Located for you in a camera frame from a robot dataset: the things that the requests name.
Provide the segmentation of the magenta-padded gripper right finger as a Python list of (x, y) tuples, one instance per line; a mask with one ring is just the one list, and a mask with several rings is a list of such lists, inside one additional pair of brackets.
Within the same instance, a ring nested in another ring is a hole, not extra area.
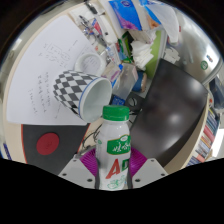
[(131, 149), (127, 177), (129, 189), (141, 188), (167, 175), (168, 173), (155, 158), (147, 159), (135, 148)]

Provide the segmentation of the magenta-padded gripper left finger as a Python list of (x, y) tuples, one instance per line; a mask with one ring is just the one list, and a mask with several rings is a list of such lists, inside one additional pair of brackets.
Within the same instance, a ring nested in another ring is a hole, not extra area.
[(84, 188), (98, 189), (100, 180), (95, 149), (77, 153), (59, 173), (59, 177)]

